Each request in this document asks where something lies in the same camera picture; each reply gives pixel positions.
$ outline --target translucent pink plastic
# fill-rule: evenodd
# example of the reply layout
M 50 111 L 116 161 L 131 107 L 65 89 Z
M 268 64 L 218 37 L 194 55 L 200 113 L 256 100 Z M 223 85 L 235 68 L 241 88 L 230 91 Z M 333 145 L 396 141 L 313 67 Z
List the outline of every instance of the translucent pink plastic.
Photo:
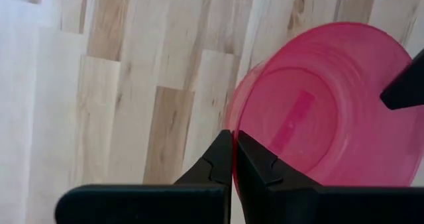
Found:
M 314 28 L 249 72 L 227 128 L 324 185 L 409 186 L 423 152 L 423 108 L 390 111 L 379 94 L 410 62 L 374 27 Z

